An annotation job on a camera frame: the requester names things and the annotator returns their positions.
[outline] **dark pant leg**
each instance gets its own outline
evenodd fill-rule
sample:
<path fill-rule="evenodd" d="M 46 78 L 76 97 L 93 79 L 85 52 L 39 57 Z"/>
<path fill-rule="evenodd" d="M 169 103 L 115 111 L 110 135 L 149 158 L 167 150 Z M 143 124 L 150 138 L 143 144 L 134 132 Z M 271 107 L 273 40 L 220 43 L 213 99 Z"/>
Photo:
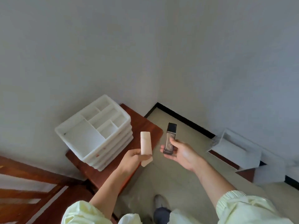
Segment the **dark pant leg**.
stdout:
<path fill-rule="evenodd" d="M 170 210 L 164 207 L 157 208 L 154 212 L 155 224 L 167 224 L 169 222 Z"/>

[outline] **shirt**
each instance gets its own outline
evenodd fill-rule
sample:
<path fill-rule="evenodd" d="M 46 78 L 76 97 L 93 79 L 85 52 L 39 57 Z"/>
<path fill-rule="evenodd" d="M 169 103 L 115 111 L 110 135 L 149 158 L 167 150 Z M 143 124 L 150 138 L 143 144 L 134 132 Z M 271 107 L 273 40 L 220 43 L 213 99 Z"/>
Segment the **shirt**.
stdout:
<path fill-rule="evenodd" d="M 216 206 L 219 217 L 218 224 L 254 223 L 254 224 L 290 224 L 282 218 L 271 201 L 259 196 L 246 196 L 245 193 L 233 190 L 224 194 Z M 78 201 L 68 207 L 62 218 L 62 224 L 111 224 L 112 222 L 93 205 L 86 201 Z M 119 224 L 141 224 L 138 214 L 126 214 Z M 168 224 L 201 224 L 195 218 L 180 210 L 170 213 Z"/>

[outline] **elastic cuff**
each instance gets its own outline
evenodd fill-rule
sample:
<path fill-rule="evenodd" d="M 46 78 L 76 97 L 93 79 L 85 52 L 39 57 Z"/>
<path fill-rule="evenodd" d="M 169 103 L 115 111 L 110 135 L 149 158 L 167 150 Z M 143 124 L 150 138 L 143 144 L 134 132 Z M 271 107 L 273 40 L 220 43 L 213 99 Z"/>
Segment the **elastic cuff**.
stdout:
<path fill-rule="evenodd" d="M 246 194 L 244 192 L 241 192 L 241 191 L 238 191 L 238 190 L 229 191 L 226 194 L 224 194 L 218 200 L 217 205 L 216 205 L 216 213 L 218 215 L 218 218 L 220 218 L 222 212 L 226 208 L 228 200 L 234 199 L 234 198 L 240 198 L 240 197 L 243 197 L 243 196 L 246 196 Z"/>

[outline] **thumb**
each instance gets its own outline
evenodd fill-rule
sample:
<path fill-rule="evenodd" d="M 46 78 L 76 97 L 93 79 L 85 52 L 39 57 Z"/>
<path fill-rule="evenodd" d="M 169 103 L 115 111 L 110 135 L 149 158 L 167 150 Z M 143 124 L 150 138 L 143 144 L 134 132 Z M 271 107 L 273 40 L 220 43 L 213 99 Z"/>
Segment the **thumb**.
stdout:
<path fill-rule="evenodd" d="M 148 160 L 151 157 L 152 157 L 152 155 L 138 155 L 138 160 L 141 162 L 144 160 Z"/>
<path fill-rule="evenodd" d="M 170 137 L 169 140 L 170 140 L 170 143 L 173 144 L 177 148 L 182 144 L 179 140 L 175 140 L 172 137 Z"/>

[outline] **red-brown tabletop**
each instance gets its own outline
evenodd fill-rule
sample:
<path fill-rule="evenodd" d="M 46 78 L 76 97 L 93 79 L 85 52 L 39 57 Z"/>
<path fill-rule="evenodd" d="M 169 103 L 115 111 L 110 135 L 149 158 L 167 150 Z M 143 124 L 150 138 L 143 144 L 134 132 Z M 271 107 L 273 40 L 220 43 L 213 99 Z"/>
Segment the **red-brown tabletop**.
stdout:
<path fill-rule="evenodd" d="M 153 124 L 128 106 L 121 104 L 121 107 L 130 115 L 133 132 L 133 140 L 127 147 L 102 171 L 98 171 L 88 164 L 79 160 L 76 155 L 68 150 L 65 156 L 97 187 L 100 188 L 110 174 L 117 168 L 125 153 L 130 149 L 140 148 L 140 132 L 148 131 L 151 134 L 152 149 L 158 144 L 163 135 L 163 131 L 157 125 Z M 129 176 L 123 183 L 121 191 L 124 189 L 130 178 Z"/>

